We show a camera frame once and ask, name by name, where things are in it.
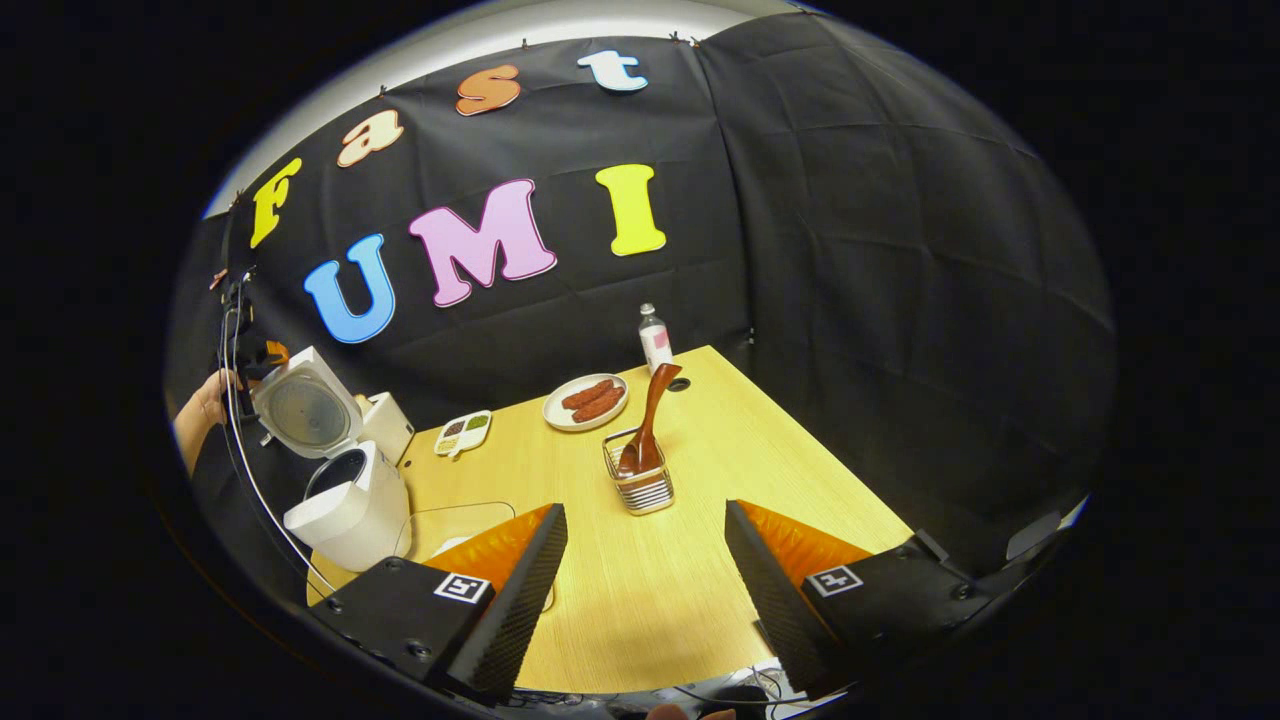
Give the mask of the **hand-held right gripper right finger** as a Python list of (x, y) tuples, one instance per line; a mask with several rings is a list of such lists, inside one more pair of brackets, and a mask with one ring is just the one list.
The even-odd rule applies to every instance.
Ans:
[(791, 687), (809, 700), (902, 673), (995, 602), (910, 538), (879, 553), (742, 500), (724, 541)]

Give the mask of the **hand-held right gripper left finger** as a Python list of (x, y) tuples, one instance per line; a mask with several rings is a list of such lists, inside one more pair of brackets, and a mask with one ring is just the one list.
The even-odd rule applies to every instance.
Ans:
[(567, 543), (564, 505), (547, 503), (426, 562), (387, 556), (310, 612), (430, 691), (507, 701)]

